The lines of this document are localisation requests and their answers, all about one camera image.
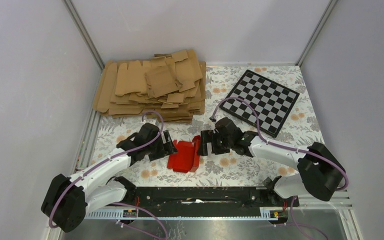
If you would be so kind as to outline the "red paper box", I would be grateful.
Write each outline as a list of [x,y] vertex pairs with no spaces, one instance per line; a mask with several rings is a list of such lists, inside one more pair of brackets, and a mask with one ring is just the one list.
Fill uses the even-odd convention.
[[171,154],[168,158],[167,168],[179,173],[195,173],[200,165],[198,149],[201,137],[195,136],[192,141],[177,141],[173,144],[177,153]]

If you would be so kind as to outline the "stack of brown cardboard blanks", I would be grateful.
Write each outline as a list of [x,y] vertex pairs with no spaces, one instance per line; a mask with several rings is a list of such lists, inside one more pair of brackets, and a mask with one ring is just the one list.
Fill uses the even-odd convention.
[[146,114],[191,123],[205,112],[207,64],[193,49],[105,63],[92,108],[113,118]]

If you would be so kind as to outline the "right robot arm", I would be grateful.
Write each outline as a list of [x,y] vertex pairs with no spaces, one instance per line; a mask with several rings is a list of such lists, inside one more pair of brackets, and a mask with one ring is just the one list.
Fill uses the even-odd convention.
[[218,120],[214,129],[200,132],[199,156],[231,151],[241,156],[271,160],[297,171],[269,184],[266,198],[273,206],[303,194],[328,202],[336,191],[345,189],[349,183],[345,168],[323,143],[294,146],[265,138],[259,130],[242,131],[227,117]]

